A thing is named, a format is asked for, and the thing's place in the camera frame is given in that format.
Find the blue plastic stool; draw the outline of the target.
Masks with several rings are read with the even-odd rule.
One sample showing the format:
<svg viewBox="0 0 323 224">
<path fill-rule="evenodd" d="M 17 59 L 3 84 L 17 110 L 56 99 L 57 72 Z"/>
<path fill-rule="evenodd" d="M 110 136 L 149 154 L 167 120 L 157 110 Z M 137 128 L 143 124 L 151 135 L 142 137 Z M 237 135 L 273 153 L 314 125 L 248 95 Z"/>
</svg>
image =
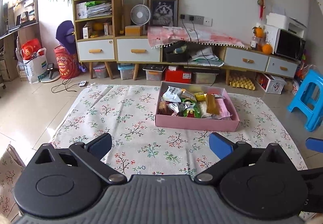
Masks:
<svg viewBox="0 0 323 224">
<path fill-rule="evenodd" d="M 322 75 L 310 70 L 301 83 L 296 95 L 287 106 L 289 112 L 299 109 L 307 117 L 304 127 L 314 131 L 322 123 Z"/>
</svg>

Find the red storage box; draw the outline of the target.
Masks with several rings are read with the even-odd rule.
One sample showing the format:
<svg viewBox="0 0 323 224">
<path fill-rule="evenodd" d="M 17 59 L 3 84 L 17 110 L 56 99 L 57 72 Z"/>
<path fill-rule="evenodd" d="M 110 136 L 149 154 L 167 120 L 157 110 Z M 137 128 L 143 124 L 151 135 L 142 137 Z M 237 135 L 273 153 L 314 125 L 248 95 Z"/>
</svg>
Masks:
<svg viewBox="0 0 323 224">
<path fill-rule="evenodd" d="M 165 73 L 165 81 L 171 83 L 190 84 L 192 82 L 192 73 L 181 69 L 167 69 Z"/>
</svg>

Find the wooden TV cabinet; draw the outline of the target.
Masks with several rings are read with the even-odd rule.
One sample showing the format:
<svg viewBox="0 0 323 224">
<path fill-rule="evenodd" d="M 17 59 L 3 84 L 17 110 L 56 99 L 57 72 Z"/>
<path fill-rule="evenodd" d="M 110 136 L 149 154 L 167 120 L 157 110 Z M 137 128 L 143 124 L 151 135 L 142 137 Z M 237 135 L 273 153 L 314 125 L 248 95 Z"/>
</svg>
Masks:
<svg viewBox="0 0 323 224">
<path fill-rule="evenodd" d="M 192 63 L 189 60 L 178 61 L 176 57 L 168 57 L 167 51 L 173 51 L 182 41 L 168 47 L 151 47 L 146 36 L 121 35 L 122 0 L 103 0 L 111 8 L 109 15 L 78 19 L 77 9 L 86 2 L 98 0 L 73 0 L 73 20 L 77 53 L 80 63 L 89 65 L 89 72 L 93 74 L 93 64 L 103 62 L 111 75 L 110 63 L 134 64 L 133 77 L 137 77 L 139 66 L 142 64 L 180 64 L 196 68 L 225 69 L 229 75 L 232 70 L 254 71 L 281 77 L 293 78 L 298 66 L 297 61 L 288 60 L 272 54 L 243 49 L 233 46 L 189 44 L 191 49 L 202 46 L 212 47 L 212 53 L 223 60 L 223 65 L 214 65 L 210 61 L 206 64 Z"/>
</svg>

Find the white sandwich cake packet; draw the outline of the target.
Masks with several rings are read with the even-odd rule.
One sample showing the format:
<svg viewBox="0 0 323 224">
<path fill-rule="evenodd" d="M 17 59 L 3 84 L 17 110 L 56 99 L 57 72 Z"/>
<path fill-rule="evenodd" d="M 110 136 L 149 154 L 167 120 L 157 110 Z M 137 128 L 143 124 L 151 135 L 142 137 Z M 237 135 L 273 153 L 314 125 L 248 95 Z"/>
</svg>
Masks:
<svg viewBox="0 0 323 224">
<path fill-rule="evenodd" d="M 200 110 L 201 118 L 212 119 L 212 114 L 209 114 L 206 111 L 206 109 L 207 109 L 206 101 L 198 102 L 198 107 L 199 107 L 199 110 Z"/>
</svg>

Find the yellow snack packet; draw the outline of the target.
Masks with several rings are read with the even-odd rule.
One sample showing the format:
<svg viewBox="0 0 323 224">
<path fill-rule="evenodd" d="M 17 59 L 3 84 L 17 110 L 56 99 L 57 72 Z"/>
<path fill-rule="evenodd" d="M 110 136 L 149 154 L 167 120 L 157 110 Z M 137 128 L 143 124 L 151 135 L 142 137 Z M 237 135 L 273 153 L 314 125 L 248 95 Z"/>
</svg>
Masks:
<svg viewBox="0 0 323 224">
<path fill-rule="evenodd" d="M 206 99 L 206 94 L 204 92 L 194 93 L 195 99 L 198 102 L 203 102 Z"/>
</svg>

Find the pink cardboard box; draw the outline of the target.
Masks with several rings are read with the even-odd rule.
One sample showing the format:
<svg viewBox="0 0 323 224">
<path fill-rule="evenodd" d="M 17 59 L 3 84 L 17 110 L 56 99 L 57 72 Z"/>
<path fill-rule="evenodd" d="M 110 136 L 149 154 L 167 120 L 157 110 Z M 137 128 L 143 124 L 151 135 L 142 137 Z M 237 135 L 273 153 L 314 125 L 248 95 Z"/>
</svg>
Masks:
<svg viewBox="0 0 323 224">
<path fill-rule="evenodd" d="M 155 112 L 158 127 L 235 132 L 240 118 L 221 87 L 162 82 Z"/>
</svg>

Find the silver blue snack packet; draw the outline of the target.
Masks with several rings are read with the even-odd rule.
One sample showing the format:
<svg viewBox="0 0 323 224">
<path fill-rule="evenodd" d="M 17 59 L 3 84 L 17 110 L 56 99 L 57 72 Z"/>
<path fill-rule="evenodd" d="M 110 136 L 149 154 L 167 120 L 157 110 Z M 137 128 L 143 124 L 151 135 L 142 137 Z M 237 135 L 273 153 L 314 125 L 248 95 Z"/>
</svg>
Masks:
<svg viewBox="0 0 323 224">
<path fill-rule="evenodd" d="M 184 112 L 185 110 L 194 110 L 195 103 L 181 102 L 181 103 L 168 103 L 167 107 L 175 113 Z"/>
</svg>

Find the gold snack bar packet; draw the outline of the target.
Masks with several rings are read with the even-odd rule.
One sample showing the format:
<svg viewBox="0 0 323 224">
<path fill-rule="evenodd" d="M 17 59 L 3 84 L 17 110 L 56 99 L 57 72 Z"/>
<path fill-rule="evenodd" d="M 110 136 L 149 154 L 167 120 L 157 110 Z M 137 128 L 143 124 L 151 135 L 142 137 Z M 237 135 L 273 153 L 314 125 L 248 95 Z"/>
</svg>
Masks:
<svg viewBox="0 0 323 224">
<path fill-rule="evenodd" d="M 217 106 L 217 102 L 215 96 L 213 94 L 206 94 L 206 112 L 212 115 L 219 115 L 219 109 Z"/>
</svg>

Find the pink snack packet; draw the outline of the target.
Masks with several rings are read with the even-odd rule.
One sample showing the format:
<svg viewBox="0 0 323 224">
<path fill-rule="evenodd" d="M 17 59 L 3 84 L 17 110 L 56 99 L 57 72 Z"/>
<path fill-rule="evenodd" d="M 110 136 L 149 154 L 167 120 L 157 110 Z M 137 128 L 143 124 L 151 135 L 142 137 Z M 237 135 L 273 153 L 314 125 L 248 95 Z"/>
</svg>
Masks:
<svg viewBox="0 0 323 224">
<path fill-rule="evenodd" d="M 224 99 L 223 98 L 216 98 L 216 107 L 218 108 L 218 114 L 214 115 L 215 119 L 221 120 L 224 118 L 230 118 L 232 115 L 231 113 L 228 111 Z"/>
</svg>

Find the white biscuit packet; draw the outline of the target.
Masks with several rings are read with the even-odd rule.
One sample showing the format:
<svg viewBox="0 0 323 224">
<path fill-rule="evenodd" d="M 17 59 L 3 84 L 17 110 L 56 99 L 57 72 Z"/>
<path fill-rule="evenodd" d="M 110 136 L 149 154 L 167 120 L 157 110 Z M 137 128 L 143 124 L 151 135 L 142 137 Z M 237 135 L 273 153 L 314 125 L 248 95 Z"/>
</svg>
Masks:
<svg viewBox="0 0 323 224">
<path fill-rule="evenodd" d="M 166 102 L 180 103 L 182 90 L 177 87 L 169 86 L 167 91 L 163 94 L 162 99 Z"/>
</svg>

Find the white decorated box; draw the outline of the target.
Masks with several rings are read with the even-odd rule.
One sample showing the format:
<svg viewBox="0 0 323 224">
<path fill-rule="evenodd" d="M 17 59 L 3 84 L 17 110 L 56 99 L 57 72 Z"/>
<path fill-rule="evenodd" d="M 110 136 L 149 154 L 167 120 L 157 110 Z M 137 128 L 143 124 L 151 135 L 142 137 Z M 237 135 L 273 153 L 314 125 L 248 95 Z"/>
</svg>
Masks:
<svg viewBox="0 0 323 224">
<path fill-rule="evenodd" d="M 267 75 L 263 73 L 256 74 L 256 82 L 261 86 L 265 93 L 281 94 L 286 81 L 279 76 Z"/>
</svg>

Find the green snack packet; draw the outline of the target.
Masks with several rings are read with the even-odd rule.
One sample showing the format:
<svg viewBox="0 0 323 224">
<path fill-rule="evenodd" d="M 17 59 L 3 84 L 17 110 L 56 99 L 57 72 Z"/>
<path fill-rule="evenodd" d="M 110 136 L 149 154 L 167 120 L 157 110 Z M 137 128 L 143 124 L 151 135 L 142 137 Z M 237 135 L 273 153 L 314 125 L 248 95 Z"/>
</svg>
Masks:
<svg viewBox="0 0 323 224">
<path fill-rule="evenodd" d="M 194 110 L 185 110 L 183 113 L 183 117 L 190 117 L 190 118 L 201 118 L 200 110 L 196 101 L 193 101 L 189 98 L 181 98 L 181 102 L 191 102 L 195 103 Z"/>
</svg>

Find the floral cloth mat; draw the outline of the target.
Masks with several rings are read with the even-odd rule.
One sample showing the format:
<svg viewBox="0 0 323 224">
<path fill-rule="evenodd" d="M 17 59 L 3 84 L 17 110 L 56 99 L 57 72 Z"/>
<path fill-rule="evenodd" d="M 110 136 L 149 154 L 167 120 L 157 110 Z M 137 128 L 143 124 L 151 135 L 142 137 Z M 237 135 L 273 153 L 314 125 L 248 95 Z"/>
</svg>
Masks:
<svg viewBox="0 0 323 224">
<path fill-rule="evenodd" d="M 163 89 L 142 85 L 92 84 L 82 90 L 52 137 L 59 149 L 90 142 L 109 133 L 112 149 L 103 162 L 117 172 L 134 174 L 187 174 L 191 177 L 218 161 L 209 148 L 210 120 L 161 115 L 158 101 Z M 263 100 L 242 94 L 226 94 L 234 105 L 229 130 L 222 135 L 254 148 L 279 144 L 299 170 L 305 161 L 294 141 Z"/>
</svg>

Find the clear cracker packet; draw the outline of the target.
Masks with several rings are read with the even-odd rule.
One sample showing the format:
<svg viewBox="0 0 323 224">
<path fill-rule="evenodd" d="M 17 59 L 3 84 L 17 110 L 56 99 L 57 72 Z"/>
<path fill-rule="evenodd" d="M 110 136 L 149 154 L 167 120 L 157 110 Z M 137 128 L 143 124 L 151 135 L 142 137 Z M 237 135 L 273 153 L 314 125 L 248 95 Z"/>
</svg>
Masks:
<svg viewBox="0 0 323 224">
<path fill-rule="evenodd" d="M 158 103 L 158 114 L 159 115 L 167 115 L 168 114 L 168 106 L 167 106 L 167 102 L 164 100 L 161 100 Z"/>
</svg>

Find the framed cat picture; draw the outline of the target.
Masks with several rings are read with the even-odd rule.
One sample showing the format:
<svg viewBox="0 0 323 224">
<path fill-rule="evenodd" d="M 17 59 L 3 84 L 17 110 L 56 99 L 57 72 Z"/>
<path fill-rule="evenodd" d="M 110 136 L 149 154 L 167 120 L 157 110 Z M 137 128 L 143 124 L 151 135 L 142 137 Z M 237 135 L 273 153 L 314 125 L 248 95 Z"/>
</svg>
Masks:
<svg viewBox="0 0 323 224">
<path fill-rule="evenodd" d="M 177 27 L 179 0 L 147 0 L 152 16 L 150 26 Z"/>
</svg>

